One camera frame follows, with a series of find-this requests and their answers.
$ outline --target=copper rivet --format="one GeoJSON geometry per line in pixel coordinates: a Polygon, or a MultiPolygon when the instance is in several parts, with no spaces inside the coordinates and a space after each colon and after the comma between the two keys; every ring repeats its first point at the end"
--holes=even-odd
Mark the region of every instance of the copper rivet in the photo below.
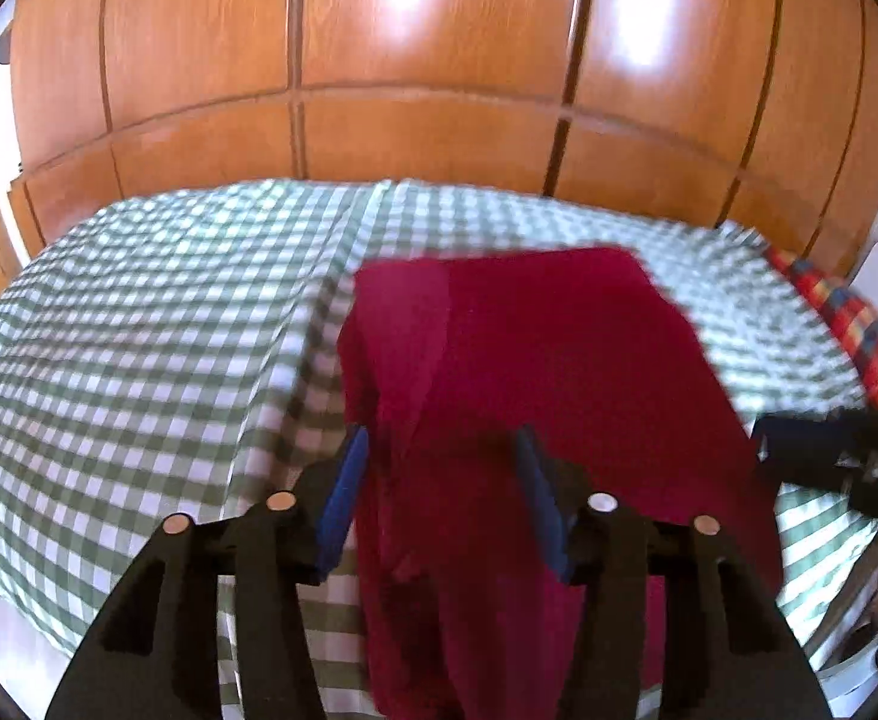
{"type": "Polygon", "coordinates": [[[615,500],[615,495],[609,493],[593,493],[589,496],[588,503],[590,509],[594,512],[602,512],[602,514],[615,512],[618,509],[618,500],[615,500]]]}
{"type": "Polygon", "coordinates": [[[163,530],[169,536],[176,536],[177,533],[183,533],[190,526],[190,519],[186,514],[169,514],[169,517],[163,520],[163,530]]]}
{"type": "Polygon", "coordinates": [[[273,512],[288,512],[296,505],[296,496],[289,493],[289,490],[282,490],[280,493],[272,493],[266,498],[265,505],[273,512]]]}
{"type": "Polygon", "coordinates": [[[703,536],[715,536],[721,530],[719,521],[709,514],[699,514],[699,517],[692,520],[692,524],[703,536]]]}

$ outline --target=red object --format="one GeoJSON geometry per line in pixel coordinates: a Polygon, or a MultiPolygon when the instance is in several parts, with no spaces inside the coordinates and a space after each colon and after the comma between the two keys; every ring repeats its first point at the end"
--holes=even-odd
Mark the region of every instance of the red object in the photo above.
{"type": "MultiPolygon", "coordinates": [[[[378,262],[339,339],[349,420],[370,428],[356,514],[378,709],[402,720],[551,720],[581,611],[540,559],[511,432],[596,490],[687,523],[709,512],[769,589],[776,490],[690,324],[623,250],[378,262]]],[[[650,581],[644,682],[661,679],[650,581]]]]}

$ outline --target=folded red garment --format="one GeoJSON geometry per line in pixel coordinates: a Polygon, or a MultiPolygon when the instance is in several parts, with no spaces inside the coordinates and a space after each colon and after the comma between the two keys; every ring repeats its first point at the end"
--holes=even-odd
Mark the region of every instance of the folded red garment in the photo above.
{"type": "MultiPolygon", "coordinates": [[[[364,266],[339,354],[347,416],[370,430],[359,584],[386,716],[555,715],[582,595],[539,555],[513,469],[522,424],[649,517],[714,515],[781,586],[776,490],[690,324],[624,250],[364,266]]],[[[648,598],[647,685],[661,584],[648,598]]]]}

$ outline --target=green and white gingham fabric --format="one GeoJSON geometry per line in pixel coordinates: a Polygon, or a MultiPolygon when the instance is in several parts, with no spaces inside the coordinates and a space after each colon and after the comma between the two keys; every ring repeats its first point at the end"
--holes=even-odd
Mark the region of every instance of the green and white gingham fabric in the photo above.
{"type": "MultiPolygon", "coordinates": [[[[335,341],[374,257],[618,244],[698,330],[744,423],[862,402],[845,353],[755,234],[417,182],[270,180],[119,202],[0,297],[0,592],[71,653],[159,521],[240,514],[343,436],[335,341]]],[[[876,527],[787,488],[781,603],[805,640],[876,527]]],[[[375,716],[356,557],[303,587],[330,717],[375,716]]],[[[226,717],[241,716],[231,587],[226,717]]]]}

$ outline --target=maroon fabric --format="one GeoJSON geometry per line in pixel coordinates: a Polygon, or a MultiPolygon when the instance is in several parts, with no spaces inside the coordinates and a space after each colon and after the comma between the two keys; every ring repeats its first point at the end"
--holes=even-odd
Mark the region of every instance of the maroon fabric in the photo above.
{"type": "MultiPolygon", "coordinates": [[[[339,354],[372,439],[359,582],[388,717],[554,716],[581,593],[539,557],[513,471],[524,423],[649,517],[714,514],[781,586],[776,490],[690,324],[627,252],[364,266],[339,354]]],[[[661,586],[648,595],[647,685],[664,622],[661,586]]]]}

